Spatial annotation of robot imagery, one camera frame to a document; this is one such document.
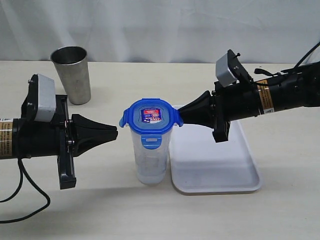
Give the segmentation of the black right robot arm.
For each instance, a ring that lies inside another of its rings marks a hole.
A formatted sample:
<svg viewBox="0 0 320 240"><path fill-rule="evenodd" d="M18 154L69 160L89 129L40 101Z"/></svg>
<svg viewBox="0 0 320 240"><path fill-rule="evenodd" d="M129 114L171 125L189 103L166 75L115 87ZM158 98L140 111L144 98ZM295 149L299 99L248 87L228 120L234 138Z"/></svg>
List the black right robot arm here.
<svg viewBox="0 0 320 240"><path fill-rule="evenodd" d="M213 91L205 91L179 108L184 124L213 130L216 143L229 139L232 121L294 108L320 105L320 64L314 62L283 70L282 74L253 81L241 76L226 87L216 81Z"/></svg>

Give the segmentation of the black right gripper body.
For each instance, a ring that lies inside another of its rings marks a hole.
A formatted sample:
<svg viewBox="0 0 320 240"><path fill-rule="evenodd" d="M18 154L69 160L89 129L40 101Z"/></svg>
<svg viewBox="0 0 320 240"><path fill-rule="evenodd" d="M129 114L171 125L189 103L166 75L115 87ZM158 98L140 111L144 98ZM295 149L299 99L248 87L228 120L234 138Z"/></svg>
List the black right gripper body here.
<svg viewBox="0 0 320 240"><path fill-rule="evenodd" d="M214 103L214 130L216 143L229 140L231 122L261 114L262 104L258 87L252 83L251 76L241 76L237 81L223 87L219 81L214 83L212 92Z"/></svg>

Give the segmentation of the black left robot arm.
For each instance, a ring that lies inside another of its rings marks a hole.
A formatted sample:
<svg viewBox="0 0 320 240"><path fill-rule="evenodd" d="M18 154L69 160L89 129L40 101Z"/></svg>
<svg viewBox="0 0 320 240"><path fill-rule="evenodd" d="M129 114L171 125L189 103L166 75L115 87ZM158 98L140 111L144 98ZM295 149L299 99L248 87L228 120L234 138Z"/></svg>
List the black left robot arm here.
<svg viewBox="0 0 320 240"><path fill-rule="evenodd" d="M76 186L74 158L117 139L116 126L69 116L68 97L56 94L55 82L42 74L28 80L20 118L0 120L0 158L57 157L59 187Z"/></svg>

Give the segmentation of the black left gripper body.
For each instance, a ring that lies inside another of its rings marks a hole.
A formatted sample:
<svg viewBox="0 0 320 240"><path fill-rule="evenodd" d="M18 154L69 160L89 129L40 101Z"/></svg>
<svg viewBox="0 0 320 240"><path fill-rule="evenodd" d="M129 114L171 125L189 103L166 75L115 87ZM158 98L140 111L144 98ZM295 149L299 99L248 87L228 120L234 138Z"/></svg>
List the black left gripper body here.
<svg viewBox="0 0 320 240"><path fill-rule="evenodd" d="M38 76L28 80L28 92L21 105L21 115L13 121L12 156L30 159L57 157L59 187L74 188L76 176L71 150L73 139L68 124L68 97L56 94L56 110L50 122L35 121L38 108Z"/></svg>

